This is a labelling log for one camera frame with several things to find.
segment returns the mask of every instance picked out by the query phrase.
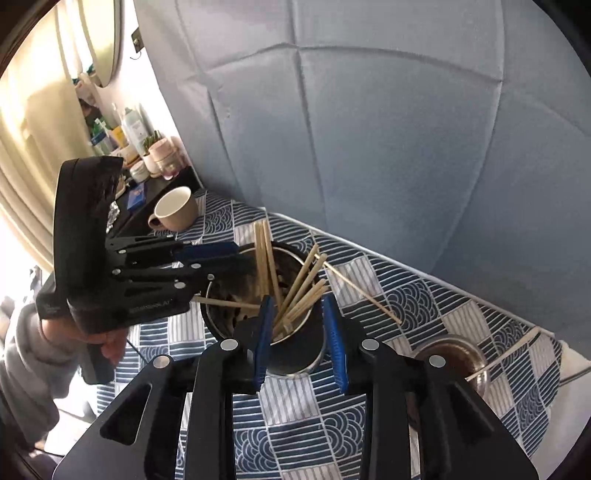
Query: chopstick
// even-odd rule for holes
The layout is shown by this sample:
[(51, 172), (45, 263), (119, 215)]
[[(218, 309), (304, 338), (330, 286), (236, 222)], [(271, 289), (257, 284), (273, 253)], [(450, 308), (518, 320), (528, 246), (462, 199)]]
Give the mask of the chopstick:
[(252, 310), (258, 310), (261, 308), (260, 305), (254, 305), (253, 303), (241, 303), (238, 301), (210, 299), (209, 297), (201, 297), (199, 295), (195, 295), (193, 297), (193, 301), (198, 301), (199, 303), (204, 303), (206, 305), (217, 305), (218, 307), (233, 307)]
[(275, 267), (275, 257), (273, 257), (273, 245), (271, 244), (271, 228), (269, 222), (265, 219), (262, 222), (262, 232), (265, 239), (265, 248), (267, 250), (267, 263), (269, 265), (269, 272), (271, 273), (271, 284), (273, 286), (273, 293), (275, 294), (275, 301), (277, 308), (281, 308), (283, 304), (283, 295), (279, 288), (279, 280), (277, 279), (277, 269)]
[(326, 286), (326, 279), (320, 280), (316, 283), (307, 293), (304, 295), (296, 304), (295, 306), (289, 310), (285, 316), (281, 318), (281, 321), (276, 323), (273, 327), (272, 336), (275, 337), (282, 328), (285, 329), (286, 332), (291, 331), (291, 324), (293, 321), (298, 318), (300, 315), (306, 312), (314, 303), (320, 300), (321, 296), (328, 291), (328, 286)]
[(539, 327), (533, 327), (529, 332), (527, 332), (522, 338), (521, 340), (519, 340), (519, 342), (517, 342), (515, 345), (513, 345), (511, 348), (509, 348), (505, 353), (503, 353), (499, 358), (493, 360), (491, 363), (489, 363), (487, 366), (481, 368), (478, 372), (473, 373), (472, 375), (470, 375), (469, 377), (466, 377), (466, 381), (470, 382), (472, 380), (474, 380), (478, 375), (480, 375), (483, 372), (486, 372), (487, 370), (490, 370), (493, 367), (496, 367), (498, 364), (500, 364), (505, 358), (507, 358), (508, 356), (510, 356), (512, 353), (515, 353), (517, 350), (519, 350), (522, 346), (524, 346), (526, 343), (532, 341), (535, 336), (540, 332), (540, 328)]
[(349, 285), (352, 289), (354, 289), (357, 293), (361, 296), (364, 296), (367, 300), (373, 303), (377, 308), (382, 310), (386, 315), (388, 315), (392, 320), (394, 320), (397, 324), (402, 325), (402, 321), (395, 314), (393, 314), (390, 310), (384, 307), (380, 302), (378, 302), (375, 298), (373, 298), (369, 293), (363, 290), (361, 287), (357, 286), (353, 283), (350, 279), (345, 277), (341, 272), (339, 272), (335, 267), (330, 265), (327, 261), (324, 262), (324, 267), (328, 268), (332, 273), (334, 273), (337, 277), (339, 277), (342, 281), (344, 281), (347, 285)]
[(269, 293), (269, 279), (267, 276), (267, 250), (265, 249), (265, 239), (261, 227), (262, 225), (259, 222), (254, 223), (256, 271), (262, 300)]
[(301, 287), (295, 293), (290, 305), (287, 307), (286, 313), (289, 313), (289, 311), (294, 306), (296, 306), (296, 303), (298, 302), (298, 300), (303, 297), (304, 293), (306, 293), (306, 289), (312, 283), (312, 281), (314, 280), (314, 277), (318, 274), (318, 272), (320, 271), (320, 269), (324, 265), (324, 262), (325, 262), (326, 258), (328, 257), (328, 255), (322, 254), (322, 255), (316, 255), (316, 257), (318, 260), (316, 261), (316, 263), (314, 264), (314, 266), (312, 267), (312, 269), (308, 273), (308, 276), (306, 277), (306, 279), (302, 282)]
[(275, 317), (275, 323), (277, 323), (281, 319), (281, 317), (283, 317), (283, 314), (287, 310), (287, 307), (290, 305), (292, 299), (296, 296), (298, 289), (300, 288), (300, 284), (302, 280), (304, 280), (306, 272), (308, 271), (308, 268), (310, 268), (310, 265), (312, 265), (312, 262), (314, 261), (314, 256), (317, 254), (318, 248), (318, 244), (314, 244), (312, 250), (310, 250), (310, 253), (306, 257), (304, 264), (301, 266), (300, 271), (295, 277), (295, 280), (292, 283), (291, 288), (287, 293), (287, 296), (285, 297), (283, 304), (281, 305), (281, 308), (279, 308), (279, 312), (277, 312), (277, 316)]

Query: curtain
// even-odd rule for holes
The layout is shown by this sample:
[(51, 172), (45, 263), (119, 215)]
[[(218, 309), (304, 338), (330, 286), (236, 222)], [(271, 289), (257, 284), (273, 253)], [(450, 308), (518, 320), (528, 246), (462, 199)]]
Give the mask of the curtain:
[(66, 62), (72, 44), (64, 13), (62, 1), (39, 21), (0, 78), (0, 215), (46, 271), (53, 269), (60, 166), (93, 155), (71, 56)]

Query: hand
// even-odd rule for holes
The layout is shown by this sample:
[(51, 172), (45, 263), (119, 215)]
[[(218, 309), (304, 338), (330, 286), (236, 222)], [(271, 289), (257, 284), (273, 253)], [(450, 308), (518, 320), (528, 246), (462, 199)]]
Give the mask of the hand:
[(56, 346), (64, 345), (72, 340), (86, 343), (102, 344), (100, 351), (113, 365), (117, 365), (125, 354), (125, 342), (129, 329), (123, 328), (107, 333), (87, 335), (82, 332), (71, 317), (42, 320), (41, 329), (45, 338)]

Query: pink jar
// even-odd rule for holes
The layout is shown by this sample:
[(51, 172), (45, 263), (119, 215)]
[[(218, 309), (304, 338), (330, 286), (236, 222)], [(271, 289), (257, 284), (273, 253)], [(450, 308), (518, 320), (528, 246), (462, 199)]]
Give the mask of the pink jar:
[(165, 180), (176, 177), (181, 171), (181, 161), (168, 138), (158, 140), (150, 147), (149, 151)]

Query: mug handle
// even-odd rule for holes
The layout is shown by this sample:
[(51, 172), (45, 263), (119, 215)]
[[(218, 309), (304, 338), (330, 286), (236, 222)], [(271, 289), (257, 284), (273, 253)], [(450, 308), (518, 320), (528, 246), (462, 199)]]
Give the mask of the mug handle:
[(158, 217), (156, 217), (154, 214), (150, 215), (148, 218), (148, 226), (155, 232), (166, 230), (166, 227), (162, 225), (160, 220), (158, 220)]

